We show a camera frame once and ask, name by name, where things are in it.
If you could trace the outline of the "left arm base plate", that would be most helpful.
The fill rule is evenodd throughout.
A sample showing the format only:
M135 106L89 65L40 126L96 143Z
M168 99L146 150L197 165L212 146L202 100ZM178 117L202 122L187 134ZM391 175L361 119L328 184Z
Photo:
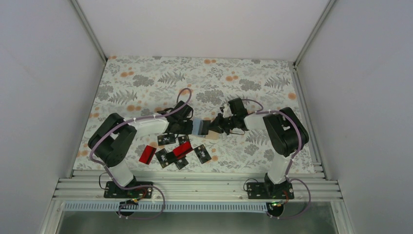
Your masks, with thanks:
M103 194L104 198L124 198L124 199L150 199L152 197L153 188L140 188L133 190L124 190L119 188L113 181L108 181Z

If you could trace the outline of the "red card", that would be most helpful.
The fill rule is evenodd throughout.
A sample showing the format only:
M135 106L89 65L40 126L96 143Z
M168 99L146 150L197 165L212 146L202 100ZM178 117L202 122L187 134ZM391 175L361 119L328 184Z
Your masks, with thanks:
M139 158L139 162L149 165L156 151L155 147L147 145Z
M172 150L173 154L175 157L180 160L186 156L186 154L190 153L193 150L192 145L190 141L185 141L181 145L179 145L177 148Z

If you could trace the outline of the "floral table mat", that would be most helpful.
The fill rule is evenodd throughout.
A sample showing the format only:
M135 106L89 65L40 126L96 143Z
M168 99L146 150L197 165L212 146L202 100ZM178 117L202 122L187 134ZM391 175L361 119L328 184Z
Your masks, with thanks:
M112 56L106 64L74 163L76 170L102 170L89 159L87 143L111 113L125 119L148 116L190 100L194 117L214 119L234 98L244 99L249 112L290 107L301 117L287 61L228 58ZM187 155L185 172L265 173L275 151L263 130L218 135L216 140L193 136L211 160L201 163Z

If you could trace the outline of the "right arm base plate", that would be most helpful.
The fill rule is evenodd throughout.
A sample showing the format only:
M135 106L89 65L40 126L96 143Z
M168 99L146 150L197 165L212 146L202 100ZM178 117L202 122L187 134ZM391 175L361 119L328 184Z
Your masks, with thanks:
M284 181L281 184L264 182L248 182L246 184L249 199L294 199L294 190L290 182Z

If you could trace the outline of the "black VIP card lower-left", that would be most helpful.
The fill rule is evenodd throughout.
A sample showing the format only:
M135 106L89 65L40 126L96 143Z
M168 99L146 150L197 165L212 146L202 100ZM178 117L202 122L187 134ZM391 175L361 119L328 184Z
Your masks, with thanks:
M165 168L172 163L172 159L166 149L161 149L156 152L155 156L162 168Z

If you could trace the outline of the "black card bottom centre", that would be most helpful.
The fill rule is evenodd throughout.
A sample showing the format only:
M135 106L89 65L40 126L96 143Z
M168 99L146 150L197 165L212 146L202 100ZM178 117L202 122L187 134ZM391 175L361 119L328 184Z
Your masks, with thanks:
M188 165L188 161L187 161L186 157L183 157L183 158L175 161L174 164L176 165L178 170L181 170L181 169L183 169L184 167L186 167Z

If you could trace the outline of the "aluminium rail frame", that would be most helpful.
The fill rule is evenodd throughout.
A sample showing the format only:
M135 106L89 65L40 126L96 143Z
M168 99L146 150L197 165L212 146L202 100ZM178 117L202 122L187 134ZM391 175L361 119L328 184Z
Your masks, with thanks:
M71 178L58 180L54 200L103 200L98 180L108 181L101 171L75 170ZM248 196L243 184L249 178L262 181L262 173L188 173L134 171L138 180L151 181L165 195L166 201L244 202ZM337 181L326 180L323 173L291 174L294 201L339 201L342 194Z

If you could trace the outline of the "red card centre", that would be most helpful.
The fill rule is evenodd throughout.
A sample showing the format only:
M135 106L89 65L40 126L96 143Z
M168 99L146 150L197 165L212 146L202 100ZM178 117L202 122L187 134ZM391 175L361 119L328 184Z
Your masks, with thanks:
M186 156L186 154L190 153L193 150L192 145L190 141L185 141L181 145L179 145L177 148L172 150L173 154L175 157L180 160Z

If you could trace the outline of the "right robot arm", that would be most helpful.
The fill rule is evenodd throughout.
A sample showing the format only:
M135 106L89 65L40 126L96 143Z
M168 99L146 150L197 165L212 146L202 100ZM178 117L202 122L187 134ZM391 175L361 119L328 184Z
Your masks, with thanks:
M296 155L309 141L309 134L292 108L249 113L245 99L235 98L220 108L220 113L209 126L210 131L229 135L233 129L265 130L276 155L264 177L264 193L276 198L282 193L282 183L289 182L288 173Z

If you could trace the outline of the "black VIP card top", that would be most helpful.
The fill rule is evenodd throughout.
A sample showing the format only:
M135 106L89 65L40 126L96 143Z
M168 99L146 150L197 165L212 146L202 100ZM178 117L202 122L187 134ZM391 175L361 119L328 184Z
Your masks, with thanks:
M176 136L173 133L157 136L157 143L159 146L176 143Z

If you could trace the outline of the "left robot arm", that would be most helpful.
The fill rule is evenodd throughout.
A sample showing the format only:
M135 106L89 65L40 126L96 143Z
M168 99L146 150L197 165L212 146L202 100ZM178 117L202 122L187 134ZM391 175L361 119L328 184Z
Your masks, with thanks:
M89 159L104 167L123 197L135 192L135 176L125 157L135 137L174 133L187 135L192 131L189 115L193 108L180 101L174 108L156 114L126 120L118 113L110 114L88 141Z

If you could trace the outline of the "black card small top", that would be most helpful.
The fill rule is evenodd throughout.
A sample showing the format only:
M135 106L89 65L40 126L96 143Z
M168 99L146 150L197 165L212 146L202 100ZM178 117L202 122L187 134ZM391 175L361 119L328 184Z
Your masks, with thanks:
M179 136L177 139L178 139L179 145L182 145L182 144L184 144L184 143L186 143L186 142L190 142L188 135Z

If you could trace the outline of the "black card right of pile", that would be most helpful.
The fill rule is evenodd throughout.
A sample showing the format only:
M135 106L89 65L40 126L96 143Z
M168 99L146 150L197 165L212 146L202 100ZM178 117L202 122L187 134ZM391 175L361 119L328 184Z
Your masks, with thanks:
M207 151L205 145L202 144L200 146L197 146L193 150L201 164L207 163L211 160L211 156Z

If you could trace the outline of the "red card left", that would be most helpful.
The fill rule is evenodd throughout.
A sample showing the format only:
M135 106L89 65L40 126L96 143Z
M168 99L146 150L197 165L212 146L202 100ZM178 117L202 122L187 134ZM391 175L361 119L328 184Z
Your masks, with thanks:
M139 162L149 165L156 151L155 147L147 145L139 158Z

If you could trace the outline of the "plain black card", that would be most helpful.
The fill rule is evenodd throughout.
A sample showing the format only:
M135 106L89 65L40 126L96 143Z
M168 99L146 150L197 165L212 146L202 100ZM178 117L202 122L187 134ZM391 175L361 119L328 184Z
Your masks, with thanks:
M203 120L203 126L202 126L202 135L207 135L209 132L209 127L211 124L211 120Z

